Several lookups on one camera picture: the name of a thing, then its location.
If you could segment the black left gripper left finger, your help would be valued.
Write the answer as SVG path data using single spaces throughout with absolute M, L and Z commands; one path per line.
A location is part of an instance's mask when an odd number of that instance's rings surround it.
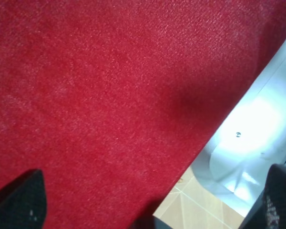
M 0 189 L 0 229 L 41 229 L 46 215 L 46 190 L 40 169 L 30 169 Z

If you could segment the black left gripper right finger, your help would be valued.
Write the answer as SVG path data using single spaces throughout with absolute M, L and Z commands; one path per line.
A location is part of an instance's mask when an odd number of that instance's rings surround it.
M 241 229 L 286 229 L 286 167 L 270 167 L 265 188 L 239 226 Z

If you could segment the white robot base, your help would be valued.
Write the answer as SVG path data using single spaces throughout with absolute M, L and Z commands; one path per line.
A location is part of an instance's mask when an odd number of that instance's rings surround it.
M 286 162 L 286 40 L 191 164 L 206 190 L 246 216 Z

